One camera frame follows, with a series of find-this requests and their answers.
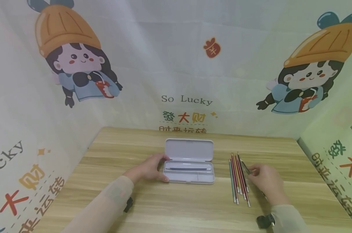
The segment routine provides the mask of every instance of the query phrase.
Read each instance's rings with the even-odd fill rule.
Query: cartoon face
[[[81,49],[76,49],[71,44],[62,45],[62,53],[58,60],[53,63],[57,70],[63,69],[65,73],[76,73],[84,71],[100,71],[101,64],[105,63],[103,57],[98,57],[88,50],[83,44]]]
[[[284,77],[284,82],[289,84],[290,89],[304,89],[314,86],[322,86],[326,81],[338,73],[329,66],[329,61],[315,62],[302,70]]]

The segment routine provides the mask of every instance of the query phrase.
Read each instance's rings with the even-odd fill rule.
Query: colored pencil
[[[233,201],[234,201],[234,203],[237,203],[237,201],[236,201],[236,195],[235,195],[235,191],[234,191],[234,185],[233,185],[232,165],[230,164],[230,160],[229,160],[229,171],[230,171],[230,183],[232,184],[232,196],[233,196]]]
[[[245,187],[245,183],[243,181],[241,168],[240,168],[240,166],[238,164],[237,156],[234,156],[234,162],[235,162],[235,166],[237,167],[238,176],[239,176],[239,182],[241,183],[241,191],[242,191],[242,194],[244,196],[244,199],[246,200],[246,196],[247,196],[246,187]]]
[[[245,191],[245,194],[246,194],[246,200],[247,200],[247,205],[248,207],[251,207],[251,204],[250,204],[250,199],[248,197],[248,187],[247,187],[247,182],[246,182],[246,177],[245,177],[245,173],[243,171],[243,168],[242,168],[242,163],[241,163],[241,157],[239,156],[238,152],[237,152],[237,158],[238,158],[238,166],[240,167],[240,171],[241,171],[241,174],[242,174],[242,180],[243,180],[243,183],[244,183],[244,191]]]
[[[236,196],[236,204],[239,204],[237,178],[236,178],[236,175],[234,173],[233,161],[232,160],[230,160],[230,165],[231,165],[231,169],[232,169],[233,186],[234,186],[234,192],[235,192],[235,196]]]
[[[246,164],[242,160],[241,160],[241,162],[244,165],[245,170],[247,171],[247,174],[251,175],[252,172],[250,171],[250,169],[248,169],[248,167],[246,166]]]
[[[244,182],[245,182],[245,186],[246,186],[246,191],[248,191],[248,185],[247,185],[247,181],[246,181],[246,176],[245,176],[245,173],[244,173],[244,170],[243,170],[243,167],[242,167],[242,160],[241,160],[241,157],[239,156],[238,152],[237,152],[237,156],[238,156],[238,160],[239,160],[239,166],[241,167],[241,171],[242,171],[242,175],[244,177]]]
[[[238,194],[241,194],[242,195],[242,190],[241,190],[241,188],[242,188],[242,186],[241,186],[241,184],[240,184],[240,179],[239,179],[239,176],[238,176],[238,170],[237,170],[237,166],[236,166],[236,163],[235,163],[235,161],[234,161],[234,155],[233,155],[233,153],[232,153],[232,169],[233,169],[233,173],[234,173],[234,175],[235,175],[235,177],[236,177],[236,180],[237,180],[237,193]]]
[[[230,164],[232,165],[232,175],[233,175],[233,181],[234,181],[234,189],[236,192],[236,203],[239,204],[239,199],[238,199],[238,177],[236,176],[236,173],[234,172],[234,163],[233,163],[233,158],[230,159]]]
[[[231,160],[232,163],[232,170],[233,170],[233,177],[235,179],[235,188],[236,188],[236,197],[237,197],[237,204],[239,204],[239,198],[238,198],[238,194],[239,194],[239,181],[238,181],[238,176],[237,174],[234,172],[235,171],[235,166],[233,163],[233,160]]]

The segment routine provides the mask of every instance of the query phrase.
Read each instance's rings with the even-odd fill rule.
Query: pencil case lid
[[[172,160],[211,161],[214,154],[212,140],[168,138],[165,153]]]

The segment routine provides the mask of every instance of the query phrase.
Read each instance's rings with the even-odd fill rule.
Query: beige sleeve
[[[308,233],[307,225],[297,209],[292,205],[276,205],[272,207],[272,215],[276,221],[274,233]]]
[[[63,229],[62,233],[107,233],[122,215],[134,184],[126,176],[111,182]]]

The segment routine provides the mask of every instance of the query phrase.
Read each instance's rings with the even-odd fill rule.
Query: fabric wall
[[[0,232],[103,126],[298,139],[350,82],[348,3],[0,0]]]
[[[352,74],[335,97],[298,142],[352,218]]]

